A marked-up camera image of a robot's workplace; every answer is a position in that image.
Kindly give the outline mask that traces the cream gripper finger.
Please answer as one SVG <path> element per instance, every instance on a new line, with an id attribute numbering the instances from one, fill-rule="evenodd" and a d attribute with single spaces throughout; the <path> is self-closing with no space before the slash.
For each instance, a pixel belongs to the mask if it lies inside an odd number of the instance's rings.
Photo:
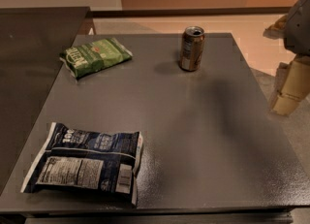
<path id="1" fill-rule="evenodd" d="M 290 115 L 310 94 L 310 57 L 298 54 L 289 64 L 280 63 L 275 77 L 270 109 Z"/>
<path id="2" fill-rule="evenodd" d="M 287 15 L 281 16 L 264 30 L 263 35 L 269 39 L 282 39 L 284 37 L 287 18 Z"/>

